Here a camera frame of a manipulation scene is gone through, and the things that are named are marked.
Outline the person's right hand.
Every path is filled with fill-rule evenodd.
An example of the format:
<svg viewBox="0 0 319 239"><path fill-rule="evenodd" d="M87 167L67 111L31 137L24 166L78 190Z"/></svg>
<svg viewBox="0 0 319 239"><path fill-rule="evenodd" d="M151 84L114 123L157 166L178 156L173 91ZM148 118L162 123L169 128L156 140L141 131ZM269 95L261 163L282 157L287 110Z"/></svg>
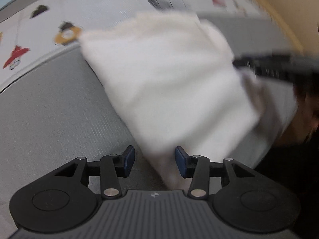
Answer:
<svg viewBox="0 0 319 239"><path fill-rule="evenodd" d="M318 129L318 96L303 92L294 86L297 110L291 123L275 145L288 145L301 143L311 138Z"/></svg>

